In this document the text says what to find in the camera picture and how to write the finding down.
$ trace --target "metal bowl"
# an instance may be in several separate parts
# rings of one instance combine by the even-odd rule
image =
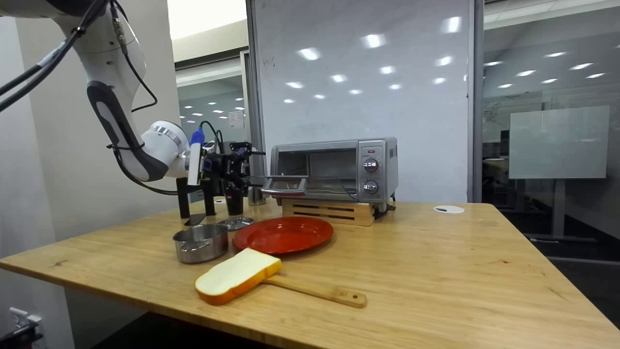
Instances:
[[[177,232],[172,241],[181,265],[199,265],[228,251],[228,230],[224,226],[191,226]]]

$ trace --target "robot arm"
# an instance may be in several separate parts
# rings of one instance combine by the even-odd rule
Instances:
[[[79,40],[71,47],[90,80],[86,98],[123,175],[133,183],[185,177],[189,148],[176,125],[158,121],[141,141],[133,135],[131,102],[143,86],[145,67],[137,40],[114,0],[0,0],[1,15],[50,18],[65,38],[77,34]]]

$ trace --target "wooden handle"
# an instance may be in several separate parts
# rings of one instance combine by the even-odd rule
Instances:
[[[325,286],[325,284],[303,282],[294,278],[290,280],[286,276],[270,276],[263,284],[278,286],[290,292],[327,300],[327,301],[340,303],[354,309],[363,309],[367,305],[365,296],[354,294],[336,286]]]

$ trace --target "toaster oven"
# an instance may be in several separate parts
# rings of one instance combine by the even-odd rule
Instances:
[[[396,183],[394,139],[305,142],[270,150],[270,177],[263,193],[274,199],[365,203],[385,212]]]

